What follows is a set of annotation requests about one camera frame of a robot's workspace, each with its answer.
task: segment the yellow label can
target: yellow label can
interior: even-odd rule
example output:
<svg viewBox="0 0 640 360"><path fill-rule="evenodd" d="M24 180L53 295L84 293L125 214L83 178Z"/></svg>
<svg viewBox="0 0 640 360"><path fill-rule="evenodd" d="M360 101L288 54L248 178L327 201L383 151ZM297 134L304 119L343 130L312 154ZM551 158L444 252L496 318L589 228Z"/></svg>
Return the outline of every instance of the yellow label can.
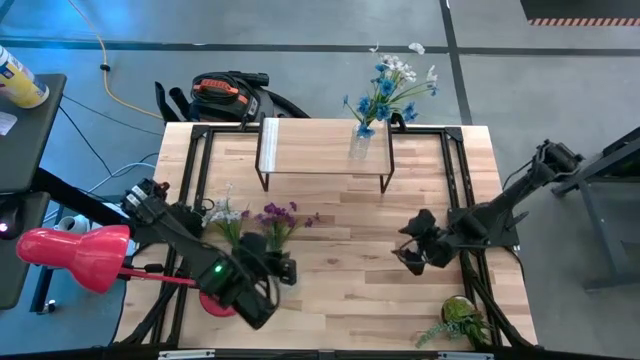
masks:
<svg viewBox="0 0 640 360"><path fill-rule="evenodd" d="M30 109L47 100L49 88L0 46L0 95L8 97L21 108Z"/></svg>

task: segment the gray floor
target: gray floor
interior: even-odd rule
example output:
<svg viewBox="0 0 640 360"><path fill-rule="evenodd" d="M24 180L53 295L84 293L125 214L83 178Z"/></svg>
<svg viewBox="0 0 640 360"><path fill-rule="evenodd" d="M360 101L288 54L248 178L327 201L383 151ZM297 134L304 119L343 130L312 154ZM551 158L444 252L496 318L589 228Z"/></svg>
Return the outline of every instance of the gray floor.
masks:
<svg viewBox="0 0 640 360"><path fill-rule="evenodd" d="M108 8L103 3L87 0L81 7L109 40L293 45L407 45L420 41L446 45L437 0L121 0L109 2ZM640 28L530 27L517 0L450 0L450 5L460 46L640 47ZM92 39L68 4L53 0L16 2L0 23L0 35ZM98 70L99 51L11 51L34 72L66 73L68 96L132 125L162 132L157 120L107 97ZM269 73L270 88L312 116L339 117L347 116L341 108L342 96L357 96L363 91L375 58L367 53L110 51L109 61L114 69L110 76L113 91L154 111L153 81L185 89L194 75L236 69ZM442 91L435 98L418 102L418 110L425 114L421 122L460 124L449 57L428 54L413 59L421 71L432 63L440 74ZM545 138L562 141L589 157L640 124L636 118L640 72L635 70L640 57L463 56L461 63L473 122L489 126L503 177L526 162ZM122 128L67 100L63 106L112 169L159 148L160 137ZM85 188L106 176L62 116L56 120L43 166ZM98 194L118 193L149 174L148 169L135 170L108 183ZM582 290L583 282L606 276L607 268L580 196L570 194L557 200L547 190L540 190L518 209L530 212L518 230L540 344L553 350L637 358L640 286L598 294ZM635 234L637 231L629 231L627 236ZM33 286L30 281L27 288ZM73 282L63 280L55 286L52 291L70 294L71 305L66 313L55 316L76 319L79 329L91 331L56 331L56 322L38 317L33 321L48 322L48 336L29 337L25 346L0 336L0 353L98 345L110 340L121 297L92 298L85 304ZM21 308L0 313L0 334L24 333L26 328L16 319L36 317L15 315L24 311L23 300Z"/></svg>

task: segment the black table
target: black table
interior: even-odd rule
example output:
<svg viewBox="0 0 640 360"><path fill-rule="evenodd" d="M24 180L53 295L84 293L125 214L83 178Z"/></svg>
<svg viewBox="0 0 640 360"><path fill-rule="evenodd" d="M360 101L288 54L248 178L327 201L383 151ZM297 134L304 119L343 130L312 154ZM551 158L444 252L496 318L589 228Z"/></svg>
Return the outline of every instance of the black table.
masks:
<svg viewBox="0 0 640 360"><path fill-rule="evenodd" d="M65 183L57 176L39 167L49 133L53 127L62 90L67 81L63 74L36 75L49 87L49 98L34 109L22 109L8 99L0 98L0 111L15 115L18 121L5 136L0 136L0 194L44 193L54 200L87 218L102 224L121 224L123 217L100 201ZM39 219L33 227L42 225L42 214L37 206L28 207L25 217ZM15 306L24 285L28 265L16 258L17 239L5 241L0 247L0 309ZM41 280L51 279L51 269L42 267Z"/></svg>

